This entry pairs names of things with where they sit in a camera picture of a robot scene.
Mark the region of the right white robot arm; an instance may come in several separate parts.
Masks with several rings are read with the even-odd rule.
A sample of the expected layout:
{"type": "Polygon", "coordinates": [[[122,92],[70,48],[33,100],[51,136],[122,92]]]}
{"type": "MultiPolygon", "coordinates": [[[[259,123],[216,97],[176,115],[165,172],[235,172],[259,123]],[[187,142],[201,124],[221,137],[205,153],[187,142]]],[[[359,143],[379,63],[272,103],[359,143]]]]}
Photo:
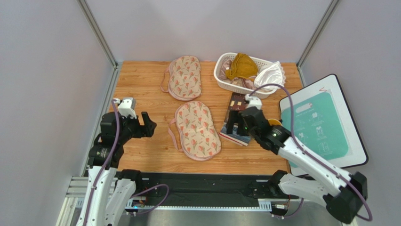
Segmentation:
{"type": "Polygon", "coordinates": [[[284,194],[315,202],[345,224],[352,223],[355,217],[372,221],[365,175],[358,171],[352,174],[330,164],[302,144],[290,130],[282,125],[272,125],[257,107],[231,110],[227,133],[232,132],[234,124],[238,125],[241,136],[252,137],[263,149],[295,163],[313,178],[298,178],[282,170],[275,172],[273,182],[284,194]]]}

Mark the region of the floral mesh laundry bag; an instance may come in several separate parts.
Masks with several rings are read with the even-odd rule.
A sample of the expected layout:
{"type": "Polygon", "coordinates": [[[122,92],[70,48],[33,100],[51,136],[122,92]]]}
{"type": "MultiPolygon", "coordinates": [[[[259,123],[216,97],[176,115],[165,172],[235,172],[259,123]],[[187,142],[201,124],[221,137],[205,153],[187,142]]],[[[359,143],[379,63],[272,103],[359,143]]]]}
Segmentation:
{"type": "Polygon", "coordinates": [[[195,161],[207,161],[222,149],[211,110],[200,101],[179,106],[168,125],[168,133],[176,150],[195,161]]]}

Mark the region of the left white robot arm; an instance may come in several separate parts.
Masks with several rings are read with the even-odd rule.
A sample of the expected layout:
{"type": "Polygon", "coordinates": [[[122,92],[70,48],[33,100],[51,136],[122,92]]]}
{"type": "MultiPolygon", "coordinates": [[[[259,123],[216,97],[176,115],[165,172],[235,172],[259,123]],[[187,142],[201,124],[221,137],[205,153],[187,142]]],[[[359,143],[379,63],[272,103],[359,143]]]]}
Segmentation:
{"type": "Polygon", "coordinates": [[[102,116],[100,133],[88,155],[88,185],[77,225],[118,225],[128,200],[142,183],[138,170],[117,172],[123,146],[132,138],[152,137],[157,126],[147,112],[141,115],[144,124],[137,117],[118,112],[102,116]]]}

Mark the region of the white satin bra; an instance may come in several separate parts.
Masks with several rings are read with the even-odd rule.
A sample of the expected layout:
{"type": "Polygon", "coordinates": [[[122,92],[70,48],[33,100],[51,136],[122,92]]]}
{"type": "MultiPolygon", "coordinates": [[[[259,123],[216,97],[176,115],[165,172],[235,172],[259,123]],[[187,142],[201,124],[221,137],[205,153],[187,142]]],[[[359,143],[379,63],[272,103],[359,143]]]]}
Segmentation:
{"type": "Polygon", "coordinates": [[[286,76],[283,67],[279,61],[270,65],[265,65],[259,69],[254,79],[254,87],[259,88],[265,84],[278,84],[284,86],[286,76]]]}

